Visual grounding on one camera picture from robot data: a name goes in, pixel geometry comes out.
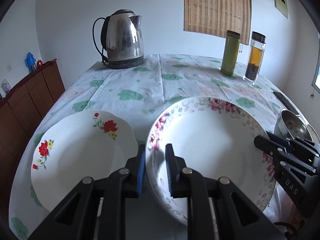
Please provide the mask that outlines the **glass tea bottle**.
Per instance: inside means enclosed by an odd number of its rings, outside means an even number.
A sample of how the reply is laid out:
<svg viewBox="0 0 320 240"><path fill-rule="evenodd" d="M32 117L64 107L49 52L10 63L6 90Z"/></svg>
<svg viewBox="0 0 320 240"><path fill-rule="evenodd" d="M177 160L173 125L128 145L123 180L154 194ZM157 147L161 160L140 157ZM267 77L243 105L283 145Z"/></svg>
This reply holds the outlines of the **glass tea bottle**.
<svg viewBox="0 0 320 240"><path fill-rule="evenodd" d="M266 36L255 31L252 32L248 63L243 80L255 84L264 56Z"/></svg>

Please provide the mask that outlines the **stainless steel electric kettle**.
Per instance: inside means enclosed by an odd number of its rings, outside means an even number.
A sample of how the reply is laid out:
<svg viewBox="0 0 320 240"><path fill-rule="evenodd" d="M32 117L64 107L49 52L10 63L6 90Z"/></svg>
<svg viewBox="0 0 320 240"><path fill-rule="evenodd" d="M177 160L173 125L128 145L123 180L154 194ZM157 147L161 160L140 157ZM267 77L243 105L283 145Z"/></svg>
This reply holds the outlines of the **stainless steel electric kettle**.
<svg viewBox="0 0 320 240"><path fill-rule="evenodd" d="M128 69L144 63L141 15L120 9L104 20L100 33L102 63L110 69Z"/></svg>

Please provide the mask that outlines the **black smartphone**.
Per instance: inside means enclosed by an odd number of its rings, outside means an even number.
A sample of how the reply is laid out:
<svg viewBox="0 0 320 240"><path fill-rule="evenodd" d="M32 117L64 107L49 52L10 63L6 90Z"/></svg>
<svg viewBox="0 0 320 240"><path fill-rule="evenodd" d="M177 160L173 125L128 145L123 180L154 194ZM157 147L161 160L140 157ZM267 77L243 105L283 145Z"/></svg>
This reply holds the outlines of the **black smartphone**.
<svg viewBox="0 0 320 240"><path fill-rule="evenodd" d="M297 110L295 109L295 107L287 100L287 98L281 93L281 92L278 92L278 91L274 91L273 92L274 95L277 97L277 99L279 101L281 101L281 103L291 112L295 113L295 115L298 115L298 112Z"/></svg>

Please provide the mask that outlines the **green thermos bottle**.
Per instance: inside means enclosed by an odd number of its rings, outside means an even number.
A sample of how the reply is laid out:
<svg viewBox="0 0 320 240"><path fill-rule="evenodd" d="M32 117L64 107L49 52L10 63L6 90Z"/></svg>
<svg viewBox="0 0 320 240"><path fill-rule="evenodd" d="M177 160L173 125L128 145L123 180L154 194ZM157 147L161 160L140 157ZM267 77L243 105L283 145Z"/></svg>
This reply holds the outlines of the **green thermos bottle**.
<svg viewBox="0 0 320 240"><path fill-rule="evenodd" d="M220 72L232 76L235 69L236 59L238 57L241 35L237 32L226 31L226 42L221 63Z"/></svg>

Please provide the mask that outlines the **blue kids water bottle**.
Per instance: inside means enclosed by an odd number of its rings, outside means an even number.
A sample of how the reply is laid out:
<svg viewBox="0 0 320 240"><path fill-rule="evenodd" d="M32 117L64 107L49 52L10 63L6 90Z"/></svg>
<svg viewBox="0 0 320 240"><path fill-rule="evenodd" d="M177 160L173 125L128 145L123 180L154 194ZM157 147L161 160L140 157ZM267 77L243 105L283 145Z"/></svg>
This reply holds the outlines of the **blue kids water bottle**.
<svg viewBox="0 0 320 240"><path fill-rule="evenodd" d="M25 65L29 70L29 73L34 72L35 70L37 70L37 66L36 66L36 59L34 58L33 54L31 52L29 52L27 54L25 61Z"/></svg>

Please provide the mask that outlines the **floral plastic tablecloth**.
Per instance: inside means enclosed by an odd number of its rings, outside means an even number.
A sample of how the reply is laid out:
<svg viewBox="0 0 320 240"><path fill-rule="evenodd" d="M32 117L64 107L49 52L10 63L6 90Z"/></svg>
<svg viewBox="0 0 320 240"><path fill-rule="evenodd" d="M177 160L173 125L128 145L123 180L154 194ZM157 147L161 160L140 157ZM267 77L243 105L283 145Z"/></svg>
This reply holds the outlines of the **floral plastic tablecloth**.
<svg viewBox="0 0 320 240"><path fill-rule="evenodd" d="M37 125L19 163L11 189L9 227L19 239L27 239L47 215L31 184L31 158L44 133L63 118L87 109L105 110L126 120L143 143L148 127L173 103L191 96L231 100L253 114L262 126L274 129L284 105L277 87L263 76L255 84L242 79L245 65L237 63L232 76L220 72L221 60L190 55L153 54L130 69L112 70L94 64Z"/></svg>

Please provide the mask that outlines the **patterned bag on sideboard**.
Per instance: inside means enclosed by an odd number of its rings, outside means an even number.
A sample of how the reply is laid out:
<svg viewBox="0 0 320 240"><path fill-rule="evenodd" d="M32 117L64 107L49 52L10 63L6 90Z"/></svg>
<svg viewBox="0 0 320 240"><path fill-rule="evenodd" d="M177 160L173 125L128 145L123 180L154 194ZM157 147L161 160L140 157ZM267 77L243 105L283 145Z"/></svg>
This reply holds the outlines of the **patterned bag on sideboard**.
<svg viewBox="0 0 320 240"><path fill-rule="evenodd" d="M3 89L5 95L7 95L11 90L11 85L8 83L6 79L4 79L1 83L1 88Z"/></svg>

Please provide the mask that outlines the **red flower white plate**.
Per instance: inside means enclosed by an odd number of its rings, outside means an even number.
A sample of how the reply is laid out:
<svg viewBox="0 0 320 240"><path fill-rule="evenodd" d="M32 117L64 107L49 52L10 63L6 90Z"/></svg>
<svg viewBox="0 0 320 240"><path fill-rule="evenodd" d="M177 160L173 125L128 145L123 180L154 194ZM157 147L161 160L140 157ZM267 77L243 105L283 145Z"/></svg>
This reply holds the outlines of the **red flower white plate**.
<svg viewBox="0 0 320 240"><path fill-rule="evenodd" d="M49 212L85 177L108 177L134 157L131 126L106 111L85 110L60 120L44 133L31 164L31 182Z"/></svg>

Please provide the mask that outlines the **stainless steel bowl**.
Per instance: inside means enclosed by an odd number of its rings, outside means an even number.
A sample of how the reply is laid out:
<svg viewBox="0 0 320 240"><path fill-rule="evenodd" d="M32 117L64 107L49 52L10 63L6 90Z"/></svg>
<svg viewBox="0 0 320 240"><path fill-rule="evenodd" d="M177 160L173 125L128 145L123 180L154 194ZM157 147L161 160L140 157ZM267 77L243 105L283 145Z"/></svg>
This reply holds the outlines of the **stainless steel bowl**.
<svg viewBox="0 0 320 240"><path fill-rule="evenodd" d="M319 144L319 136L313 127L310 124L304 124L297 115L287 109L282 109L279 112L274 134L283 139L300 137Z"/></svg>

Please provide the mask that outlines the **green wall panel box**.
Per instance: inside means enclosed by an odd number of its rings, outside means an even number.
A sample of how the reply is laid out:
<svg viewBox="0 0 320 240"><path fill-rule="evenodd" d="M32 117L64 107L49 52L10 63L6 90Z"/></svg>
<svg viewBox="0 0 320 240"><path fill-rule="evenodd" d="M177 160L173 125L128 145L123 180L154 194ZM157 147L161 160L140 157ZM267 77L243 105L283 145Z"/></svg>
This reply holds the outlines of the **green wall panel box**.
<svg viewBox="0 0 320 240"><path fill-rule="evenodd" d="M287 0L274 0L274 6L285 18L288 18Z"/></svg>

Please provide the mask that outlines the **window with frame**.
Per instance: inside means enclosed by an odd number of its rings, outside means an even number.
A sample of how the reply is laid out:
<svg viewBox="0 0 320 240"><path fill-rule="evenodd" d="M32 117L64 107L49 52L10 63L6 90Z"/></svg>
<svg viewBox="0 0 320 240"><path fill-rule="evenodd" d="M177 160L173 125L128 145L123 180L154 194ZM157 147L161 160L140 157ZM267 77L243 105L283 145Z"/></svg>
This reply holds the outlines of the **window with frame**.
<svg viewBox="0 0 320 240"><path fill-rule="evenodd" d="M316 70L312 81L312 87L317 91L320 92L320 80L319 80L319 74L320 74L320 36L318 36L319 41L319 49L318 49L318 58L317 58L317 64L316 64Z"/></svg>

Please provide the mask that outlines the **brown wooden sideboard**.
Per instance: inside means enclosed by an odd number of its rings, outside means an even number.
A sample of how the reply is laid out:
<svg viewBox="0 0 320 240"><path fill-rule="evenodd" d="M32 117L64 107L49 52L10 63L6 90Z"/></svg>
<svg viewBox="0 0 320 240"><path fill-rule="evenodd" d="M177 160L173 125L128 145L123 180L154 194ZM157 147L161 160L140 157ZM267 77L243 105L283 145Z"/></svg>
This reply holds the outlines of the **brown wooden sideboard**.
<svg viewBox="0 0 320 240"><path fill-rule="evenodd" d="M7 222L14 176L31 136L64 93L57 60L44 63L1 99L1 216Z"/></svg>

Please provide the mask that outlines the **bamboo window blind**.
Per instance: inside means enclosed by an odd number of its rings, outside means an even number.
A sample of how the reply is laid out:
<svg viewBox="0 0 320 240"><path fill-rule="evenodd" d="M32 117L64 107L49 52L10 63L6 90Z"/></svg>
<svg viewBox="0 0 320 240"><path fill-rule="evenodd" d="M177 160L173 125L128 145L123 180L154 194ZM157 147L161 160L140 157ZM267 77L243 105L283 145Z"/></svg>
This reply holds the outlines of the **bamboo window blind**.
<svg viewBox="0 0 320 240"><path fill-rule="evenodd" d="M249 44L252 0L184 0L183 30L226 37L228 30Z"/></svg>

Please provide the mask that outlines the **small red apple ornament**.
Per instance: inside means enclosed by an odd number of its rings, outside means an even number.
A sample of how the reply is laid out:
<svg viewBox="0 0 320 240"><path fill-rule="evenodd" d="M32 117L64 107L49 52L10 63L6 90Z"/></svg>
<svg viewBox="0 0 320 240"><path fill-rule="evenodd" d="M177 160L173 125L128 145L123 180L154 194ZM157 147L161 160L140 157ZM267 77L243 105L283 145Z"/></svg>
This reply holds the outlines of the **small red apple ornament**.
<svg viewBox="0 0 320 240"><path fill-rule="evenodd" d="M43 66L43 62L42 60L38 60L36 63L37 68L40 68L41 66Z"/></svg>

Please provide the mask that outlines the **pink floral white deep plate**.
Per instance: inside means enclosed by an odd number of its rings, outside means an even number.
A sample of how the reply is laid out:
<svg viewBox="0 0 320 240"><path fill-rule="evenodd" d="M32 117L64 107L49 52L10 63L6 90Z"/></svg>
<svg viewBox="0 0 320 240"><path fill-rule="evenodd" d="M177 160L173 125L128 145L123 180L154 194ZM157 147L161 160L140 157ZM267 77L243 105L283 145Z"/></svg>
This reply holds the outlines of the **pink floral white deep plate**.
<svg viewBox="0 0 320 240"><path fill-rule="evenodd" d="M165 147L204 177L228 177L261 211L276 182L271 158L254 145L266 131L243 108L231 102L197 96L168 107L151 126L146 145L146 175L157 202L172 218L187 224L187 200L172 198Z"/></svg>

